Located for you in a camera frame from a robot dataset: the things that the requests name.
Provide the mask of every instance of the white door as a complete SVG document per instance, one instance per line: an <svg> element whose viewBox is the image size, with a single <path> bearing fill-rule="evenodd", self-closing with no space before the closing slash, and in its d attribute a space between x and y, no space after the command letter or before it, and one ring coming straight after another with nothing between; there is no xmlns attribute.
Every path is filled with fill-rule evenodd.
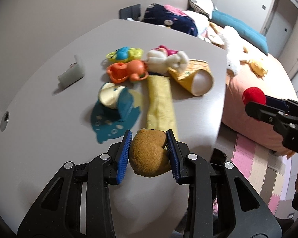
<svg viewBox="0 0 298 238"><path fill-rule="evenodd" d="M278 58L290 78L298 71L298 18L284 50Z"/></svg>
<svg viewBox="0 0 298 238"><path fill-rule="evenodd" d="M278 58L298 17L298 8L290 0L279 0L266 39L269 53Z"/></svg>

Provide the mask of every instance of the teal cushion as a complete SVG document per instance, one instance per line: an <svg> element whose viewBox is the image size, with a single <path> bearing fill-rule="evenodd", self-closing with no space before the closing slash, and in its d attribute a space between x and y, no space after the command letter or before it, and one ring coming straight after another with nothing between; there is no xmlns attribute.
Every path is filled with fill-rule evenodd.
<svg viewBox="0 0 298 238"><path fill-rule="evenodd" d="M214 10L212 12L212 19L210 21L222 28L224 28L225 26L233 27L234 29L236 29L241 38L250 42L253 46L261 50L265 55L268 55L266 37L245 24L243 21L217 10Z"/></svg>

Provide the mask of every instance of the orange plastic toy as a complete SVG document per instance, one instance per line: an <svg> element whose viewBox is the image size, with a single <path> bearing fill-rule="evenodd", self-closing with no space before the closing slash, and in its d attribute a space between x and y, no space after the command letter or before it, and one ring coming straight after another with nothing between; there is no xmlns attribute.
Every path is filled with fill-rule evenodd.
<svg viewBox="0 0 298 238"><path fill-rule="evenodd" d="M131 82L138 82L149 75L146 64L141 60L114 63L107 68L107 74L113 83L122 83L128 78Z"/></svg>

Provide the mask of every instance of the brown plush ball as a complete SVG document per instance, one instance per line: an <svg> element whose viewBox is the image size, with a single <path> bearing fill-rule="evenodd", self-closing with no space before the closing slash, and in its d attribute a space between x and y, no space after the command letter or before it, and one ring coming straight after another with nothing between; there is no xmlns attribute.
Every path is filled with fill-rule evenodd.
<svg viewBox="0 0 298 238"><path fill-rule="evenodd" d="M129 163L134 172L145 177L154 177L171 170L166 145L166 133L160 130L141 129L134 137Z"/></svg>

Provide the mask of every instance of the table surface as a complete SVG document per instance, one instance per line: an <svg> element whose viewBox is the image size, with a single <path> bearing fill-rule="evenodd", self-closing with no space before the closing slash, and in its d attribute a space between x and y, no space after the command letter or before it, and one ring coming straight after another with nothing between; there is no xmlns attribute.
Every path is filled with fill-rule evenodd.
<svg viewBox="0 0 298 238"><path fill-rule="evenodd" d="M9 122L0 131L0 215L17 232L31 204L67 161L90 162L112 143L98 144L89 119L100 87L109 81L105 56L123 46L145 52L159 45L185 51L189 58L205 60L214 76L213 88L193 97L171 80L179 140L206 160L215 144L224 104L226 51L179 31L126 20L109 21L82 35L43 64L20 89L8 107ZM85 77L66 90L57 76L81 56ZM144 108L132 128L146 127L146 81L134 85L143 93ZM169 171L146 178L130 166L118 187L110 187L117 238L169 237L187 209L188 186L178 185Z"/></svg>

